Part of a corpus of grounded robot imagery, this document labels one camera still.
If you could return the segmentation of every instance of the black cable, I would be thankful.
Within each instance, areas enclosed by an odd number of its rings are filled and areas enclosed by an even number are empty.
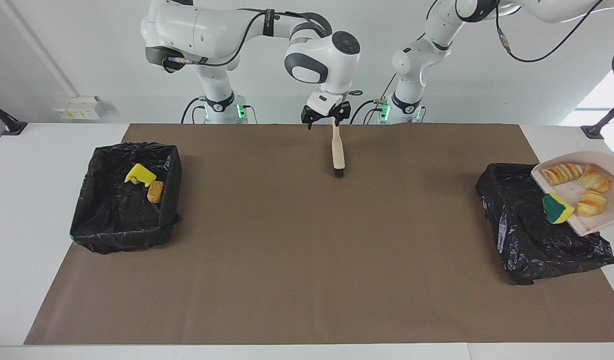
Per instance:
[[[512,15],[515,15],[515,14],[517,14],[517,13],[518,13],[520,10],[522,10],[522,9],[523,9],[523,7],[522,7],[522,6],[518,6],[518,9],[513,10],[513,12],[512,12],[512,13],[508,13],[508,14],[506,14],[506,16],[512,16]]]
[[[246,10],[248,12],[257,12],[257,13],[264,13],[265,12],[265,10],[263,10],[263,9],[252,9],[250,7],[240,7],[237,10]]]
[[[423,112],[423,116],[420,118],[421,123],[425,121],[425,117],[427,116],[427,108],[425,106],[420,107],[420,110],[418,110],[418,114],[420,114],[422,110],[425,110],[425,112]]]
[[[503,44],[503,47],[505,48],[506,52],[509,54],[510,57],[512,57],[513,59],[522,62],[522,63],[536,63],[539,62],[541,60],[547,59],[547,57],[551,56],[552,54],[554,54],[558,49],[561,48],[561,46],[563,46],[563,44],[565,44],[565,42],[567,40],[569,40],[569,38],[574,34],[574,32],[576,32],[577,29],[579,29],[579,27],[581,27],[581,25],[583,24],[583,22],[585,20],[587,20],[587,18],[591,15],[591,13],[594,12],[594,10],[602,3],[604,2],[604,0],[598,0],[595,5],[593,5],[591,7],[591,9],[589,9],[588,12],[586,12],[585,16],[583,16],[583,18],[580,19],[580,21],[576,24],[576,26],[569,32],[569,34],[567,34],[567,36],[565,36],[564,39],[562,39],[562,41],[556,45],[556,47],[553,48],[553,50],[549,51],[547,53],[547,55],[538,57],[536,59],[521,59],[520,57],[517,57],[516,55],[513,54],[513,52],[511,51],[511,48],[509,47],[509,41],[507,39],[507,36],[505,35],[505,32],[503,32],[503,30],[501,29],[501,24],[499,23],[499,20],[501,18],[501,12],[499,11],[499,5],[501,4],[501,0],[497,1],[496,4],[496,29],[498,32],[498,36],[500,38],[500,42],[501,44]]]
[[[389,80],[389,84],[387,84],[387,87],[385,87],[385,91],[382,92],[382,95],[380,96],[380,100],[382,100],[383,96],[385,96],[385,94],[387,94],[387,90],[389,90],[389,87],[392,86],[392,83],[394,82],[394,79],[396,79],[396,74],[395,73],[391,77],[391,80]]]
[[[426,16],[425,20],[429,20],[429,14],[431,14],[431,10],[434,8],[434,5],[436,5],[437,2],[438,2],[438,0],[435,0],[433,2],[433,4],[431,4],[431,6],[429,6],[429,10],[427,10],[427,16]]]
[[[381,104],[380,102],[383,101],[383,97],[385,96],[385,94],[387,94],[387,90],[389,90],[389,87],[392,86],[392,83],[394,82],[394,79],[396,79],[396,73],[394,73],[394,75],[389,80],[389,84],[387,84],[387,86],[385,87],[385,90],[382,92],[382,95],[378,99],[378,103],[376,104],[376,106],[373,107],[374,110],[378,110],[378,106],[380,106],[380,104]]]
[[[163,59],[163,60],[160,62],[160,66],[162,66],[162,68],[163,68],[163,69],[165,69],[165,71],[166,71],[168,74],[173,74],[173,73],[176,73],[176,70],[174,70],[174,69],[172,69],[172,68],[168,68],[168,67],[167,67],[167,65],[165,64],[165,61],[166,61],[166,60],[168,60],[168,59],[167,59],[167,57],[166,57],[165,59]]]
[[[369,123],[371,123],[371,121],[372,121],[372,117],[371,116],[373,116],[374,113],[382,112],[382,111],[383,111],[382,109],[371,109],[371,110],[367,111],[367,114],[364,115],[364,120],[362,121],[362,125],[369,125]]]
[[[194,116],[195,116],[195,113],[196,113],[196,110],[197,110],[197,109],[205,109],[205,107],[204,107],[203,105],[200,105],[200,106],[194,107],[194,108],[192,109],[192,111],[191,111],[191,123],[192,123],[192,124],[195,124],[195,123],[196,123],[196,119],[195,119],[195,117],[194,117]]]
[[[261,16],[264,16],[264,15],[265,15],[265,13],[264,13],[264,12],[258,13],[258,14],[256,14],[256,16],[254,16],[254,17],[251,19],[251,21],[249,21],[249,24],[247,25],[247,28],[245,29],[245,34],[244,34],[244,35],[242,35],[242,40],[240,41],[240,45],[239,45],[239,46],[238,46],[238,48],[236,49],[236,52],[235,52],[235,53],[234,53],[234,55],[231,57],[231,59],[227,60],[227,61],[226,61],[226,62],[224,62],[224,63],[218,63],[218,64],[203,63],[203,62],[201,61],[201,63],[200,63],[199,65],[202,65],[202,66],[209,66],[209,67],[211,67],[211,68],[219,68],[219,67],[221,67],[221,66],[225,66],[225,65],[229,64],[230,62],[233,62],[233,61],[234,61],[234,59],[236,59],[236,57],[238,57],[238,54],[240,54],[240,53],[241,53],[241,49],[243,48],[243,45],[245,45],[245,41],[247,41],[247,34],[249,34],[250,29],[252,28],[252,25],[254,25],[254,22],[256,21],[256,19],[257,19],[257,18],[259,18],[259,17],[261,17]]]
[[[259,123],[259,117],[256,116],[256,109],[254,109],[254,107],[252,105],[243,105],[242,107],[243,109],[251,109],[251,111],[254,113],[254,121],[257,123]]]
[[[185,124],[185,116],[187,115],[187,112],[189,111],[189,108],[191,108],[191,106],[192,106],[192,105],[193,105],[195,102],[197,102],[197,101],[199,101],[199,100],[200,100],[199,98],[195,97],[195,98],[193,98],[193,100],[191,100],[191,101],[190,101],[190,102],[187,104],[187,106],[185,107],[185,111],[183,111],[183,116],[180,118],[180,123],[181,123],[181,124]]]
[[[303,19],[309,21],[310,23],[316,24],[311,18],[308,18],[307,16],[305,16],[305,14],[302,14],[302,13],[295,13],[293,11],[285,11],[285,12],[276,13],[276,14],[277,15],[284,15],[284,16],[291,16],[292,18],[303,18]]]
[[[360,106],[358,106],[358,109],[355,110],[355,112],[353,113],[353,116],[351,116],[351,121],[349,121],[349,125],[352,125],[354,123],[354,119],[356,118],[358,112],[365,106],[368,104],[373,103],[374,100],[367,100],[365,102],[363,102]]]

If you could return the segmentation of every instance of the window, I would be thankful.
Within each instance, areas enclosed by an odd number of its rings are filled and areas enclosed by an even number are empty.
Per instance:
[[[614,73],[610,71],[607,76],[585,96],[577,108],[563,120],[561,126],[594,125],[606,116],[614,107]],[[602,136],[607,146],[614,151],[614,119],[613,122],[602,128]]]

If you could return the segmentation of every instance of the bread roll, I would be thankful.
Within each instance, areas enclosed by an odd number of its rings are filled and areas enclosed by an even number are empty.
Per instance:
[[[152,204],[159,204],[163,200],[163,190],[165,189],[165,183],[162,181],[154,181],[149,185],[147,191],[147,200]]]
[[[593,217],[604,212],[607,198],[598,191],[587,189],[577,204],[576,211],[582,217]]]
[[[578,180],[584,187],[604,193],[612,187],[612,180],[606,173],[603,173],[592,164],[585,166],[585,171]]]
[[[581,177],[583,168],[579,164],[566,162],[558,164],[542,172],[544,177],[549,181],[549,185],[556,187],[557,185],[573,182]]]

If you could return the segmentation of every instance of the sponge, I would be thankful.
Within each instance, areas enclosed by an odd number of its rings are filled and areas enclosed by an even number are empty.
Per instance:
[[[542,198],[542,206],[545,214],[547,214],[547,221],[552,224],[562,224],[567,221],[574,214],[574,207],[565,202],[556,193],[546,194]]]
[[[124,177],[124,182],[132,182],[134,185],[145,183],[145,187],[148,188],[156,180],[156,174],[147,170],[145,166],[141,164],[135,164],[127,176]]]

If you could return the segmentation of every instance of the black plastic liner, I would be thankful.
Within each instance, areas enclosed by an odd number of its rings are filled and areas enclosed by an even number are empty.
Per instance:
[[[599,232],[579,236],[569,223],[554,225],[543,212],[545,193],[531,176],[535,165],[490,164],[476,191],[491,223],[503,267],[519,285],[591,271],[614,263]]]
[[[147,199],[143,183],[125,183],[140,163],[165,182],[161,203]],[[122,143],[96,148],[80,189],[69,234],[93,253],[133,251],[165,244],[179,220],[181,159],[174,145]]]

